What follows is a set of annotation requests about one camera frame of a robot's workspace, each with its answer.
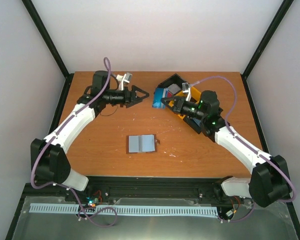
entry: white cable tray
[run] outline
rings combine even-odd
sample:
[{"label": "white cable tray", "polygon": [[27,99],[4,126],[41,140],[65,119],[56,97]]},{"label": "white cable tray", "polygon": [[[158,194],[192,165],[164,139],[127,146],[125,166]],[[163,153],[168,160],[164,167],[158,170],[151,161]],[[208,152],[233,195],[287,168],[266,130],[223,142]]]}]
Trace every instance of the white cable tray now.
[{"label": "white cable tray", "polygon": [[[217,208],[214,206],[126,206],[126,205],[98,205],[95,209],[88,209],[86,213],[92,215],[105,207],[112,207],[118,216],[144,216],[144,217],[208,217],[216,218]],[[42,214],[78,214],[78,204],[52,204],[31,203],[29,213]],[[99,213],[100,215],[115,215],[110,209]]]}]

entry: wooden table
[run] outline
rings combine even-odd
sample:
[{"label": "wooden table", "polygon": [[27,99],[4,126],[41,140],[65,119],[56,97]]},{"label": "wooden table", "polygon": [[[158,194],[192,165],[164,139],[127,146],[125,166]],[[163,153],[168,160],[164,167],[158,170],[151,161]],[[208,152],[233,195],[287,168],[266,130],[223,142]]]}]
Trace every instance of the wooden table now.
[{"label": "wooden table", "polygon": [[[167,109],[152,108],[156,86],[175,72],[132,72],[131,85],[150,97],[131,108],[118,108],[111,116],[98,116],[76,138],[67,157],[71,167],[87,176],[222,178],[250,176],[248,170],[223,147],[197,134]],[[61,121],[71,112],[85,88],[92,84],[93,72],[76,72],[65,102]],[[186,81],[220,75],[235,86],[238,99],[229,117],[231,125],[247,140],[261,148],[255,122],[239,72],[178,72]],[[234,101],[234,92],[222,79],[196,86],[200,91],[216,91],[225,117]],[[107,106],[103,115],[116,107]],[[157,152],[126,154],[128,135],[156,134]]]}]

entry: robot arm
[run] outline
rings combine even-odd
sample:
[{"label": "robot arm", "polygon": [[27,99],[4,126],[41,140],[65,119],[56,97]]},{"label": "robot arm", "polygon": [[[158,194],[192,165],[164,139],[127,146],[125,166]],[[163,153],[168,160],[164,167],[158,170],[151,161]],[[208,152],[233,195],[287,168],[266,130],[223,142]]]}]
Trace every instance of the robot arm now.
[{"label": "robot arm", "polygon": [[[43,140],[35,139],[31,143],[31,168],[33,168],[41,149],[51,141],[36,167],[35,175],[37,177],[79,191],[85,190],[88,178],[73,170],[66,156],[73,141],[100,114],[107,104],[113,106],[119,104],[121,107],[126,106],[126,108],[129,108],[141,103],[143,99],[149,96],[149,93],[134,85],[129,91],[124,84],[130,81],[132,75],[126,73],[123,77],[118,75],[121,82],[119,90],[109,89],[108,85],[98,99],[81,110],[101,91],[106,82],[107,74],[107,71],[96,71],[93,75],[92,86],[86,88],[69,116]],[[137,92],[142,93],[143,96],[137,96]]]},{"label": "robot arm", "polygon": [[223,111],[214,91],[201,93],[200,101],[193,103],[186,97],[162,98],[161,102],[176,114],[186,115],[200,121],[202,133],[213,142],[232,153],[251,173],[251,178],[226,177],[219,183],[218,196],[240,196],[252,198],[259,206],[287,198],[292,191],[284,177],[264,158],[277,166],[289,179],[286,160],[260,150],[240,136],[235,129],[221,117]]}]

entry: white backdrop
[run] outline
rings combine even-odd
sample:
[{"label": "white backdrop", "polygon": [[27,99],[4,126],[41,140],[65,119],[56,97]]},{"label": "white backdrop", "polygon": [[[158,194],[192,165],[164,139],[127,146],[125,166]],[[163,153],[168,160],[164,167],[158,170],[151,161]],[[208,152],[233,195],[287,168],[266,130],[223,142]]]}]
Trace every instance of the white backdrop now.
[{"label": "white backdrop", "polygon": [[47,135],[64,80],[22,2],[0,0],[0,240],[30,181],[30,144]]},{"label": "white backdrop", "polygon": [[300,221],[300,1],[293,2],[247,82],[270,153],[287,161]]},{"label": "white backdrop", "polygon": [[33,0],[70,72],[243,72],[282,0]]}]

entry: blue object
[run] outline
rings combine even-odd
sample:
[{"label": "blue object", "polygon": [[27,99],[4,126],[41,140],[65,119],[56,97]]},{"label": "blue object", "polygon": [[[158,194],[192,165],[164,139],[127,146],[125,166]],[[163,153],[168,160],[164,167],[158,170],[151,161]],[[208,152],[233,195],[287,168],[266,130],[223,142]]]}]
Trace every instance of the blue object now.
[{"label": "blue object", "polygon": [[154,91],[152,107],[155,109],[164,109],[166,106],[161,102],[162,98],[168,97],[169,91],[167,88],[156,88]]}]

